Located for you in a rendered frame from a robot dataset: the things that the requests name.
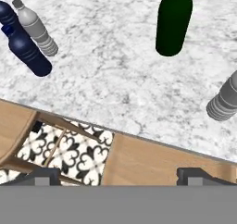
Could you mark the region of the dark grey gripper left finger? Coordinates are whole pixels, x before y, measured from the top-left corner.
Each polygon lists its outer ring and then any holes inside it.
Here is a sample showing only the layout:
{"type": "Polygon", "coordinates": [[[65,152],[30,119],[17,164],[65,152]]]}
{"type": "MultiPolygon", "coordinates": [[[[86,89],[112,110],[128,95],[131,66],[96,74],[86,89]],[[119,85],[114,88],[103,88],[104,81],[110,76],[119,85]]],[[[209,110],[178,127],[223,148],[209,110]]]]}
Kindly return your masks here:
{"type": "Polygon", "coordinates": [[[13,180],[11,185],[18,186],[60,186],[58,168],[38,168],[24,178],[13,180]]]}

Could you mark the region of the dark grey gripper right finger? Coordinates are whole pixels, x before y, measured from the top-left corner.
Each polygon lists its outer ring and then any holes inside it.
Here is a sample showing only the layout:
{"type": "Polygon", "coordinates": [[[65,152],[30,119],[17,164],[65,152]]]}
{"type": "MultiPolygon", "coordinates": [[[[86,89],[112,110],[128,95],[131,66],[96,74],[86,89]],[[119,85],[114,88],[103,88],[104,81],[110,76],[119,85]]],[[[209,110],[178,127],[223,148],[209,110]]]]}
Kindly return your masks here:
{"type": "Polygon", "coordinates": [[[201,168],[178,168],[177,177],[179,186],[232,185],[230,181],[215,178],[201,168]]]}

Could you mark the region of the grey plastic bottle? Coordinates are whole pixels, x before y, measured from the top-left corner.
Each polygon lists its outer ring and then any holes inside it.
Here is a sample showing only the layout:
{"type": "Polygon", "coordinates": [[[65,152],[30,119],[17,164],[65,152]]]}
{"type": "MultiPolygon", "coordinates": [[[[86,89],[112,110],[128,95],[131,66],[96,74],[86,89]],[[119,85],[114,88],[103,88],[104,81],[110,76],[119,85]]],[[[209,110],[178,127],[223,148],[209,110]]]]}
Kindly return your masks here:
{"type": "Polygon", "coordinates": [[[55,56],[58,52],[58,46],[39,16],[33,10],[26,7],[21,0],[13,0],[12,4],[18,11],[19,23],[37,43],[40,50],[46,56],[55,56]]]}
{"type": "Polygon", "coordinates": [[[226,80],[218,94],[206,106],[207,114],[216,121],[225,121],[237,113],[237,70],[226,80]]]}

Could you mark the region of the dark blue plastic bottle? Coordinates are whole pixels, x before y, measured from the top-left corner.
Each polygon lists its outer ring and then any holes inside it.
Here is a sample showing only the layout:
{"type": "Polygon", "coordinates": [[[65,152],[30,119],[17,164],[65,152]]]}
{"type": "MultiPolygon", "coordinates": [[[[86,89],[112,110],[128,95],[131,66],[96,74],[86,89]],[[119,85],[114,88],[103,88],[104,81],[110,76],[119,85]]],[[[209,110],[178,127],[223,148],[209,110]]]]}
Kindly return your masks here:
{"type": "Polygon", "coordinates": [[[12,26],[15,30],[21,31],[17,14],[8,3],[3,1],[0,1],[0,23],[2,25],[12,26]]]}
{"type": "Polygon", "coordinates": [[[15,30],[9,25],[4,25],[1,31],[8,38],[10,51],[36,76],[44,77],[51,72],[52,64],[27,33],[15,30]]]}

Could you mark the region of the dark green glass bottle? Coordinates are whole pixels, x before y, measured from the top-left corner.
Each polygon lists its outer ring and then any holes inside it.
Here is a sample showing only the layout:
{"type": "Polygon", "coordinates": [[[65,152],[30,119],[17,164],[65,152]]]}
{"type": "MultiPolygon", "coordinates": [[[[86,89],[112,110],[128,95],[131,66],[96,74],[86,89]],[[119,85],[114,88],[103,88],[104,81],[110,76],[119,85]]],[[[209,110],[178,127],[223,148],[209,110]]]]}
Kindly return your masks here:
{"type": "Polygon", "coordinates": [[[183,46],[193,12],[193,0],[161,0],[157,14],[156,51],[175,56],[183,46]]]}

